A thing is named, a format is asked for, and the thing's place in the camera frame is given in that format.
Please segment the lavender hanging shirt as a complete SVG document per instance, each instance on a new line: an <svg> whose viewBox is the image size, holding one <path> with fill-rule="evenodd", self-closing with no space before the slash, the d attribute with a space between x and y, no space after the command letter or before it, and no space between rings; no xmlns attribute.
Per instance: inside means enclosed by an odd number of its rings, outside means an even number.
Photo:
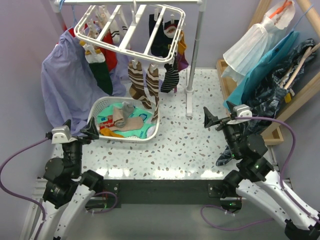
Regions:
<svg viewBox="0 0 320 240"><path fill-rule="evenodd" d="M94 102L107 96L97 85L80 41L53 48L42 62L41 89L49 122L56 128L70 119L73 136L81 135Z"/></svg>

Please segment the white perforated laundry basket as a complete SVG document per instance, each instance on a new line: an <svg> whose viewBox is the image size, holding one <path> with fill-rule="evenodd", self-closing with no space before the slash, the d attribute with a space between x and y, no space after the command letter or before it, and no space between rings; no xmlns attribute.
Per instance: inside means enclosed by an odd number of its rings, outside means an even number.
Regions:
<svg viewBox="0 0 320 240"><path fill-rule="evenodd" d="M105 96L94 102L89 112L88 119L94 118L95 125L98 127L105 118L105 115L109 116L113 113L113 107L121 108L123 103L133 104L135 110L131 116L142 117L144 122L143 128L139 130L116 131L116 133L122 135L123 138L104 135L100 135L99 138L101 140L110 141L146 143L155 137L160 125L160 119L158 118L157 120L152 121L153 112L156 107L154 103L151 104L151 109L146 109L141 101L130 97Z"/></svg>

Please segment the white clip sock hanger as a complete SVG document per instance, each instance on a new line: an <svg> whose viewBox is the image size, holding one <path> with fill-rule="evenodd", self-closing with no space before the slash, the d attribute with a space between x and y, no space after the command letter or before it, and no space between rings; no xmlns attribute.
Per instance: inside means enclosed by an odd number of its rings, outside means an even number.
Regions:
<svg viewBox="0 0 320 240"><path fill-rule="evenodd" d="M83 33L85 24L90 20L93 19L96 20L95 17L95 9L99 6L105 7L105 12L107 14L108 21L105 24L104 28L101 30L100 34L97 38L91 38L88 37L87 34ZM147 44L143 50L143 52L134 51L129 47L131 39L136 31L136 28L138 27L138 24L140 20L142 19L146 8L152 7L154 8L154 19L156 21L154 30L152 34L148 37ZM109 44L109 43L103 43L103 37L106 35L107 31L110 31L110 26L112 25L112 22L114 19L118 19L118 12L120 9L123 9L123 6L117 5L112 13L108 12L106 5L90 5L87 9L87 11L84 13L82 18L78 21L78 23L74 27L74 34L80 41L85 41L87 43L91 43L95 46L103 47L105 49L111 50L115 53L120 53L129 57L134 58L135 60L144 60L149 61L153 64L173 64L174 58L176 56L176 52L178 51L178 41L179 36L181 34L181 31L185 24L185 12L178 8L173 7L170 5L151 5L151 4L141 4L139 6L131 6L131 14L132 14L132 21L130 25L128 26L128 30L124 36L124 38L120 41L120 44ZM167 50L167 55L165 57L162 56L154 56L151 54L151 45L154 41L156 32L158 30L158 27L160 26L161 21L163 20L163 17L165 14L171 13L171 16L173 17L175 14L179 16L179 23L176 28L176 32L174 37L172 38L172 43L170 49Z"/></svg>

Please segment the dark green dotted sock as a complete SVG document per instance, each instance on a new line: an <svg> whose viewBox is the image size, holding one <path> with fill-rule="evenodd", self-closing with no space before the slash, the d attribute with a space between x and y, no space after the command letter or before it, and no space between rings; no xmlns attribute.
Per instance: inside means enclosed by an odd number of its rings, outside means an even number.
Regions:
<svg viewBox="0 0 320 240"><path fill-rule="evenodd" d="M85 50L85 59L88 62L98 87L107 95L111 96L113 93L113 83L104 54L99 48L95 48L92 44L86 43L83 40L80 40L79 44Z"/></svg>

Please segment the mustard yellow sock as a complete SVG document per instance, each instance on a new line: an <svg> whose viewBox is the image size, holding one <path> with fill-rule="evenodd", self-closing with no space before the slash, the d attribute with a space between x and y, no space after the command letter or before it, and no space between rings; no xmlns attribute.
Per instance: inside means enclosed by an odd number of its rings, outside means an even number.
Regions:
<svg viewBox="0 0 320 240"><path fill-rule="evenodd" d="M99 133L105 137L124 138L123 135L117 134L117 133L111 131L109 128L102 128L99 130Z"/></svg>

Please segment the black white striped sock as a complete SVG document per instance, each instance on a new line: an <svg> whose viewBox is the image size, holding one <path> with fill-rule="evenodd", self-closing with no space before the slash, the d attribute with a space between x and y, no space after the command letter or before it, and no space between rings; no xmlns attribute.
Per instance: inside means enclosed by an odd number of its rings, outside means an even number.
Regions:
<svg viewBox="0 0 320 240"><path fill-rule="evenodd" d="M174 57L173 64L166 63L164 68L166 72L160 91L162 93L169 93L178 85L180 80L177 57Z"/></svg>

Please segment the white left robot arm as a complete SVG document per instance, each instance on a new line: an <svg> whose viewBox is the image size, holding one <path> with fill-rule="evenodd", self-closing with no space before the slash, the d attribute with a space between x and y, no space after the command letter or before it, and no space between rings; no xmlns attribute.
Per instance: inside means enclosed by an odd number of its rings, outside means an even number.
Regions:
<svg viewBox="0 0 320 240"><path fill-rule="evenodd" d="M45 135L52 144L62 146L63 156L51 158L45 165L41 204L45 217L38 220L33 240L65 240L89 199L104 190L103 176L92 170L82 172L83 145L99 139L94 117L81 129L82 136L73 136L70 127L71 120L67 120Z"/></svg>

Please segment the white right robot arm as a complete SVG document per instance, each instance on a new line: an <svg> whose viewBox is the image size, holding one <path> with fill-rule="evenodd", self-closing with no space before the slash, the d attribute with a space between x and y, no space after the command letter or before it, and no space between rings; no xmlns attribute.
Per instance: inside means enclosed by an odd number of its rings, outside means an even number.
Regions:
<svg viewBox="0 0 320 240"><path fill-rule="evenodd" d="M206 107L203 110L204 127L216 126L222 131L232 159L238 160L237 169L224 177L222 192L230 197L237 194L256 205L284 228L288 239L317 240L320 212L303 201L264 157L268 149L263 137L240 130L240 124L259 118L245 104L234 106L225 118L214 116Z"/></svg>

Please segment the red hanging sock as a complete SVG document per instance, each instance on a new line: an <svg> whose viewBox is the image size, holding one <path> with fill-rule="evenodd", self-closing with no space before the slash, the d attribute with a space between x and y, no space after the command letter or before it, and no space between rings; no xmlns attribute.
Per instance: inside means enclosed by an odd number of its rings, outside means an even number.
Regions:
<svg viewBox="0 0 320 240"><path fill-rule="evenodd" d="M89 28L88 28L87 24L85 24L84 29L83 29L83 33L85 33L87 35L88 32L89 32ZM104 35L104 37L102 39L102 42L106 43L106 44L111 44L111 45L114 44L112 36L111 36L111 33L110 33L109 30L107 31L106 35ZM110 73L110 71L113 70L114 68L116 68L116 66L118 64L116 53L114 51L111 51L109 49L103 48L101 46L96 46L96 45L93 45L93 46L96 49L99 48L101 50L101 52L104 54L104 57L105 57L105 60L106 60L106 64L107 64L107 67L108 67L108 70L109 70L109 73Z"/></svg>

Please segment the brown patterned sock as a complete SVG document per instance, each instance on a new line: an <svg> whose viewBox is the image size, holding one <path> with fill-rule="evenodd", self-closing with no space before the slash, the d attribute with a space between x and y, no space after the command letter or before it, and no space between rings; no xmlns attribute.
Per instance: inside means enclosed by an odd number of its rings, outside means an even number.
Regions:
<svg viewBox="0 0 320 240"><path fill-rule="evenodd" d="M159 70L155 64L150 64L146 72L146 86L149 95L154 97L155 109L152 121L158 119L159 115Z"/></svg>
<svg viewBox="0 0 320 240"><path fill-rule="evenodd" d="M134 100L142 102L143 106L150 110L152 105L145 93L143 69L139 61L134 63L134 61L131 60L128 63L128 77L131 81L129 94Z"/></svg>

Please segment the grey sock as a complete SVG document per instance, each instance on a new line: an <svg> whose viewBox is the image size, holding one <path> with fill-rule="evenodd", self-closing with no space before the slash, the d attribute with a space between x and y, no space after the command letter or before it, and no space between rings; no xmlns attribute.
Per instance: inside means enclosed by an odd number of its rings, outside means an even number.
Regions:
<svg viewBox="0 0 320 240"><path fill-rule="evenodd" d="M135 107L133 104L127 102L127 101L124 101L122 103L122 115L123 115L123 118L121 120L118 120L115 125L118 127L118 128L123 128L126 123L127 123L127 119L129 118L129 116L134 112L135 110Z"/></svg>

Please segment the tan brown sock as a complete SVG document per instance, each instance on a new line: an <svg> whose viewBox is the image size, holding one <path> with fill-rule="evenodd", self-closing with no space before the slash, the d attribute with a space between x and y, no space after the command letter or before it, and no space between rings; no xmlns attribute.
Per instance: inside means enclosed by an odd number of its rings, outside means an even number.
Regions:
<svg viewBox="0 0 320 240"><path fill-rule="evenodd" d="M113 126L109 129L111 131L121 132L141 129L144 125L143 119L140 116L130 117L134 109L134 107L127 106L123 108L114 107L112 113Z"/></svg>

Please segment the wooden clothes rack frame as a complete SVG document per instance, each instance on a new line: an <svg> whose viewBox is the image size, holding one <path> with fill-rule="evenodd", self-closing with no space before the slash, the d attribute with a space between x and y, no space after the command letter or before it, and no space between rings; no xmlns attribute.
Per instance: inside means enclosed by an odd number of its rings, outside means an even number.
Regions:
<svg viewBox="0 0 320 240"><path fill-rule="evenodd" d="M317 35L320 34L320 15L317 10L311 6L309 0L298 0L296 2L303 12L306 12L306 18L310 25L314 29ZM263 19L264 13L268 10L271 4L270 0L261 0L257 5L255 13L250 21L249 26L258 23ZM227 63L223 59L219 59L216 62L216 69L220 82L220 88L223 99L227 97L236 88L236 83L230 77L221 77L223 71L227 68ZM315 94L320 91L320 74L317 73L289 102L284 106L278 115L280 121L286 121L290 118L297 110L299 110L304 104L306 104ZM284 138L278 123L272 123L262 134L265 144L267 146L276 146L284 142Z"/></svg>

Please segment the red hanging garment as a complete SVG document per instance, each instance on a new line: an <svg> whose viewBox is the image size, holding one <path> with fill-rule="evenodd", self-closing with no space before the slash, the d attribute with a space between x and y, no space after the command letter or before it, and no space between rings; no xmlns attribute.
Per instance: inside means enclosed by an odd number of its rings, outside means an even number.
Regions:
<svg viewBox="0 0 320 240"><path fill-rule="evenodd" d="M79 40L74 33L74 28L70 27L60 35L58 42L55 44L53 48L56 48L58 46L70 47L78 43Z"/></svg>

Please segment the white pleated hanging garment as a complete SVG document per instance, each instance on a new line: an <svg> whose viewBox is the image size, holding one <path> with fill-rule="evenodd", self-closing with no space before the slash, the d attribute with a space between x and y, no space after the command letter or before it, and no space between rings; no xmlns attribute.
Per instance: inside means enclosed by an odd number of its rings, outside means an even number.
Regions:
<svg viewBox="0 0 320 240"><path fill-rule="evenodd" d="M259 60L285 37L295 13L292 0L283 0L271 7L264 13L261 22L252 25L223 54L227 67L221 76L232 78L239 84Z"/></svg>

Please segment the santa patterned hanging sock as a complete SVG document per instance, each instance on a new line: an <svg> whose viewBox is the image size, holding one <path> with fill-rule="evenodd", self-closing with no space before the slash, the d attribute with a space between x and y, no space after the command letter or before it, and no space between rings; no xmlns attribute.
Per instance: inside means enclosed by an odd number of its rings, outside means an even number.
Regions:
<svg viewBox="0 0 320 240"><path fill-rule="evenodd" d="M175 20L167 21L164 24L163 33L165 35L165 41L166 41L168 50L171 47L172 38L175 36L178 23L179 23L179 20L175 19ZM187 49L187 45L185 43L184 32L181 31L180 36L178 38L178 43L177 43L177 53L183 56L185 54L186 49Z"/></svg>

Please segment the mint green sock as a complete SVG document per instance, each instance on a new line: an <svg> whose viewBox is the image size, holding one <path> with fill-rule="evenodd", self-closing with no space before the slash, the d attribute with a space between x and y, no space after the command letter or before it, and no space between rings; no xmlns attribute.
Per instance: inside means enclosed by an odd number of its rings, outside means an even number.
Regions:
<svg viewBox="0 0 320 240"><path fill-rule="evenodd" d="M152 113L129 102L113 103L98 113L96 127L105 137L145 140L156 130L152 118Z"/></svg>

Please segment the teal hanging shirt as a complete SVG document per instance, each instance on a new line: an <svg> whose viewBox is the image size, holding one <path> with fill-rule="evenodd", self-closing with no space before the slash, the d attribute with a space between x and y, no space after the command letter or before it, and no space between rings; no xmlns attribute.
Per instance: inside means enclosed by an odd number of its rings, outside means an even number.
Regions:
<svg viewBox="0 0 320 240"><path fill-rule="evenodd" d="M274 48L269 50L245 75L242 82L223 102L223 106L229 109L227 102L234 105L245 104L267 74L286 57L298 36L299 32L292 30Z"/></svg>

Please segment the dark blue patterned garment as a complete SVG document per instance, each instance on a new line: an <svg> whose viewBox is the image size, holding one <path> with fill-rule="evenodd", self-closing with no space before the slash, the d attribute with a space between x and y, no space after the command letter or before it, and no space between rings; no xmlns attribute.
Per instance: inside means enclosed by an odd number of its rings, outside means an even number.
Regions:
<svg viewBox="0 0 320 240"><path fill-rule="evenodd" d="M254 117L276 117L285 101L285 96L290 92L292 86L304 76L306 67L317 56L315 51L310 53L306 58L295 79L287 89L285 89L285 85L297 69L306 50L315 46L316 41L313 38L302 41L278 61L260 81L257 88L250 94L248 100L244 102L251 108Z"/></svg>

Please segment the white black-striped hanging sock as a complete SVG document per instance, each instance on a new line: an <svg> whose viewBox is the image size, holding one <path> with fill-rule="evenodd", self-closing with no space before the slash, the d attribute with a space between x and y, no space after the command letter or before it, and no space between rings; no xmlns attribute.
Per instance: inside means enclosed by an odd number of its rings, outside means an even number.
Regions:
<svg viewBox="0 0 320 240"><path fill-rule="evenodd" d="M119 10L117 17L118 22L114 19L110 26L110 34L115 45L120 44L128 31L128 24L122 9Z"/></svg>

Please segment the navy patterned hanging sock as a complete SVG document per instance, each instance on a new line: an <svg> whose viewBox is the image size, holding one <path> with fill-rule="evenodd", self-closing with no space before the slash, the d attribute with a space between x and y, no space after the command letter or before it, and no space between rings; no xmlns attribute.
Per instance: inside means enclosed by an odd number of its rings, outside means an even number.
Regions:
<svg viewBox="0 0 320 240"><path fill-rule="evenodd" d="M157 21L155 20L155 15L149 15L149 35L151 36ZM163 29L163 20L160 22L160 25L156 31L153 43L151 45L151 53L156 57L165 57L166 54L166 44L165 44L165 34Z"/></svg>

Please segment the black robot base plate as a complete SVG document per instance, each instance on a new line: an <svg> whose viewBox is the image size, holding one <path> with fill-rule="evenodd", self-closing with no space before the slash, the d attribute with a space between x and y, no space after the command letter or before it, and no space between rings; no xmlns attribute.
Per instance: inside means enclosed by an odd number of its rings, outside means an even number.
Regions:
<svg viewBox="0 0 320 240"><path fill-rule="evenodd" d="M115 180L105 179L104 193L92 197L87 210L122 205L217 205L236 213L245 197L227 191L222 180Z"/></svg>

